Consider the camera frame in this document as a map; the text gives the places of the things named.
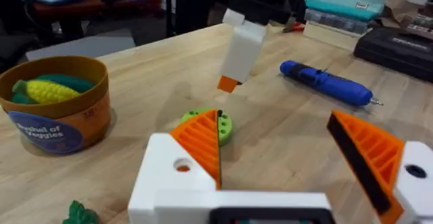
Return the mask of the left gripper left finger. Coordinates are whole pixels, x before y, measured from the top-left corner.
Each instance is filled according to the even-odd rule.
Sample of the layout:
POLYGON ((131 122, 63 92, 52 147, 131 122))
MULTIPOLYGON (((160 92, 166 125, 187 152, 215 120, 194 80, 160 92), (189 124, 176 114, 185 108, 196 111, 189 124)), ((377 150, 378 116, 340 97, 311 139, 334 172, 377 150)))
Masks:
POLYGON ((150 136, 128 204, 130 223, 156 223, 157 193, 221 188, 219 117, 194 114, 168 133, 150 136))

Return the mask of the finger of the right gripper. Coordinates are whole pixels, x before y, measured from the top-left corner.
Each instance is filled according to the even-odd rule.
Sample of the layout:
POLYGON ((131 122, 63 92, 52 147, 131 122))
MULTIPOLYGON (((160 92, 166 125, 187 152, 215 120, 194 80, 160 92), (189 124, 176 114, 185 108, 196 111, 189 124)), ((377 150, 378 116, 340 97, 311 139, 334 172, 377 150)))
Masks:
POLYGON ((227 9, 225 24, 233 27, 217 88, 232 93, 237 85, 247 81, 267 34, 267 25, 247 21, 245 15, 227 9))

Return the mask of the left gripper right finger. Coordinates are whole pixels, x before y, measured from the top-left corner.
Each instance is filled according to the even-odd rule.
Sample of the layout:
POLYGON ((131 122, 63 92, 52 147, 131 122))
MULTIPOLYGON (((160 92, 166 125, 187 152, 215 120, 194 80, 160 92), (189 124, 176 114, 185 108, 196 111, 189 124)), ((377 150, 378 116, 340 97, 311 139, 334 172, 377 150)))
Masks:
POLYGON ((327 130, 375 210, 378 223, 432 222, 432 149, 332 111, 327 130))

